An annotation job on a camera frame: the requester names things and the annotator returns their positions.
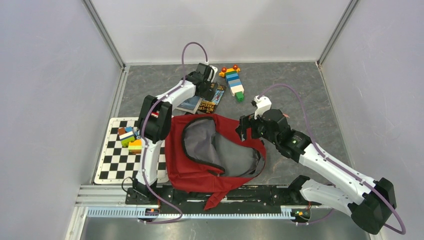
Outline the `blue treehouse comic book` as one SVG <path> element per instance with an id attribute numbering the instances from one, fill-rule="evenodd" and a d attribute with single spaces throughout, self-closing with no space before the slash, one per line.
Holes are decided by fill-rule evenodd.
<path id="1" fill-rule="evenodd" d="M 200 102 L 200 105 L 196 111 L 197 114 L 213 114 L 217 107 L 219 102 L 221 101 L 223 94 L 225 93 L 227 87 L 224 85 L 219 85 L 212 100 L 205 100 L 203 99 Z"/>

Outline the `dark blue Nineteen Eighty-Four book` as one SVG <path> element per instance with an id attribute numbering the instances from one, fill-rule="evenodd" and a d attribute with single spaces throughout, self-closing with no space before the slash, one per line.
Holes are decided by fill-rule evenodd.
<path id="1" fill-rule="evenodd" d="M 203 101 L 202 97 L 193 96 L 191 98 L 186 99 L 184 102 L 178 105 L 176 109 L 183 112 L 190 113 L 190 114 L 195 114 L 202 101 Z"/>

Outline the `red student backpack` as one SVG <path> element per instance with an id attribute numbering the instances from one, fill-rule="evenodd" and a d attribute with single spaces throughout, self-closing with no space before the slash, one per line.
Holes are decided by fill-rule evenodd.
<path id="1" fill-rule="evenodd" d="M 256 178 L 267 151 L 259 139 L 240 140 L 238 121 L 218 114 L 175 116 L 165 139 L 165 161 L 172 186 L 187 193 L 209 193 L 204 210 Z"/>

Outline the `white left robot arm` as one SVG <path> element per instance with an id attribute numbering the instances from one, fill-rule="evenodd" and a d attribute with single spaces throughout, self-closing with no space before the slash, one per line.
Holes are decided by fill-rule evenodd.
<path id="1" fill-rule="evenodd" d="M 132 187 L 145 204 L 153 203 L 157 198 L 157 164 L 161 146 L 171 130 L 172 112 L 187 99 L 199 96 L 210 100 L 217 85 L 214 78 L 218 68 L 208 63 L 199 63 L 195 71 L 183 76 L 172 88 L 157 96 L 144 98 L 138 121 L 135 126 L 140 130 L 142 150 L 140 167 L 133 180 Z"/>

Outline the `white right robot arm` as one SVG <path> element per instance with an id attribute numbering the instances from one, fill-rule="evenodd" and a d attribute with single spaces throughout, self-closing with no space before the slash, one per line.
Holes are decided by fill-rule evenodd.
<path id="1" fill-rule="evenodd" d="M 396 212 L 394 185 L 386 178 L 375 180 L 338 159 L 333 158 L 311 138 L 291 129 L 278 109 L 262 114 L 243 115 L 236 132 L 242 141 L 248 137 L 263 138 L 280 154 L 314 170 L 331 184 L 321 184 L 307 176 L 298 176 L 289 189 L 289 199 L 295 204 L 315 202 L 340 211 L 369 234 L 376 235 L 388 227 L 391 216 L 401 221 Z"/>

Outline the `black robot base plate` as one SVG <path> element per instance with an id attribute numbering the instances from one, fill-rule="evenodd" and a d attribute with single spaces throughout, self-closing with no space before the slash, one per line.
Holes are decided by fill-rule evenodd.
<path id="1" fill-rule="evenodd" d="M 319 206 L 305 200 L 287 185 L 243 185 L 228 192 L 221 202 L 205 210 L 209 192 L 186 192 L 171 185 L 160 185 L 155 192 L 178 207 L 183 214 L 264 214 L 277 213 L 281 206 Z"/>

